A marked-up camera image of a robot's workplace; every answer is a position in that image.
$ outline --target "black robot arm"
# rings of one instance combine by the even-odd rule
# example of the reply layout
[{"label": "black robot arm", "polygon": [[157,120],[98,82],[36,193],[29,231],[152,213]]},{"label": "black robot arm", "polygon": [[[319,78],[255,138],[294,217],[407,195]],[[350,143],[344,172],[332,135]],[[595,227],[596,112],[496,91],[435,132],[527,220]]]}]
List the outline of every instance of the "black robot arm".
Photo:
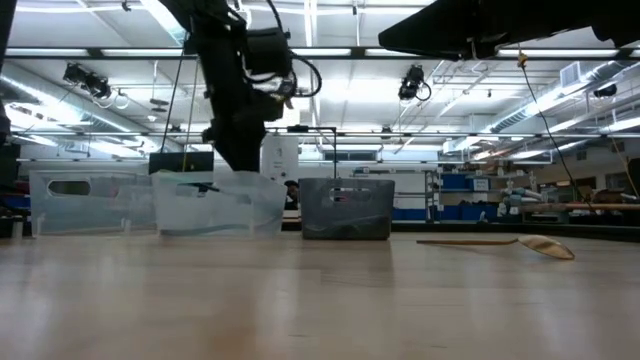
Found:
[{"label": "black robot arm", "polygon": [[[264,122],[282,118],[284,102],[298,95],[287,35],[280,27],[247,30],[225,0],[160,2],[188,33],[185,53],[200,60],[214,114],[203,141],[213,142],[234,171],[258,172]],[[270,74],[268,79],[293,83],[262,91],[253,85],[264,80],[252,80],[247,70],[251,76]]]}]

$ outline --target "person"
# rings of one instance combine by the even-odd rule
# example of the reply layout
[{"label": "person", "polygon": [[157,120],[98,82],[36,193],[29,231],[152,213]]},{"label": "person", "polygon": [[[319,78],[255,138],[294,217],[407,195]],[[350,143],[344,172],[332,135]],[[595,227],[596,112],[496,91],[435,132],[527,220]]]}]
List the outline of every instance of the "person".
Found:
[{"label": "person", "polygon": [[4,110],[4,104],[0,99],[0,147],[4,146],[7,141],[7,137],[11,133],[11,121],[7,117],[7,113]]},{"label": "person", "polygon": [[284,204],[284,209],[298,210],[298,183],[293,180],[287,180],[284,186],[287,187],[287,201]]}]

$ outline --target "wooden table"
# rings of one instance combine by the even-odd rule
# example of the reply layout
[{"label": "wooden table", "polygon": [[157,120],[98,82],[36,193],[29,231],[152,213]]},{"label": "wooden table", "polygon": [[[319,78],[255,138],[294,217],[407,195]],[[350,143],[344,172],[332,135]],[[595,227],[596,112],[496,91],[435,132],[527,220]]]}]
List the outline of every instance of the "wooden table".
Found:
[{"label": "wooden table", "polygon": [[640,247],[154,238],[0,247],[0,359],[637,359]]}]

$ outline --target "ceiling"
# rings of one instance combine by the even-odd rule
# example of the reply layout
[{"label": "ceiling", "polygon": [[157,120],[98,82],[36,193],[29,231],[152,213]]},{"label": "ceiling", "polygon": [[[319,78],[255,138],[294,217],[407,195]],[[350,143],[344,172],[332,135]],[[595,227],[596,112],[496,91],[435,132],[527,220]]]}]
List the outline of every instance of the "ceiling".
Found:
[{"label": "ceiling", "polygon": [[[431,0],[358,0],[358,16],[351,13],[352,0],[288,0],[275,1],[281,10],[286,29],[291,32],[290,46],[335,47],[378,46],[377,35],[382,30],[403,20],[411,13],[430,4]],[[165,31],[149,11],[139,9],[139,1],[129,1],[131,12],[123,10],[54,13],[61,8],[82,9],[118,7],[120,1],[110,0],[48,0],[19,1],[11,32],[11,47],[176,47],[176,41]],[[246,16],[250,12],[251,28],[274,26],[273,15],[264,11],[266,2],[244,0]],[[306,8],[317,6],[317,16],[304,15]],[[326,15],[323,11],[339,10],[344,14]],[[612,43],[600,42],[590,29],[573,31],[553,38],[522,44],[526,47],[583,47],[610,48]],[[65,60],[12,60],[51,83],[70,89],[62,80]],[[392,125],[397,131],[468,131],[473,116],[495,116],[521,104],[530,92],[515,61],[444,62],[433,60],[316,60],[324,87],[314,100],[319,109],[315,119],[310,100],[295,99],[299,121],[307,125],[337,126],[350,131],[379,131]],[[433,89],[431,100],[421,106],[412,104],[408,110],[398,100],[400,79],[412,64],[419,63],[425,73],[435,70],[429,79]],[[555,82],[559,70],[570,61],[531,61],[527,68],[535,90]],[[155,114],[149,100],[153,97],[171,100],[173,84],[177,79],[170,122],[188,128],[192,118],[192,131],[208,126],[212,117],[210,106],[203,97],[204,80],[197,70],[196,61],[185,60],[178,73],[179,61],[157,62],[154,81],[154,61],[86,60],[81,64],[102,76],[126,94],[100,102],[110,111],[131,119],[140,125],[163,130],[166,114]],[[309,84],[309,70],[296,64],[302,84]],[[635,83],[629,82],[629,89]],[[92,101],[79,89],[71,91]],[[550,109],[552,116],[565,120],[584,112],[584,97]],[[149,115],[158,119],[150,121]],[[288,117],[297,121],[298,116]],[[445,139],[418,139],[416,143],[442,143]]]}]

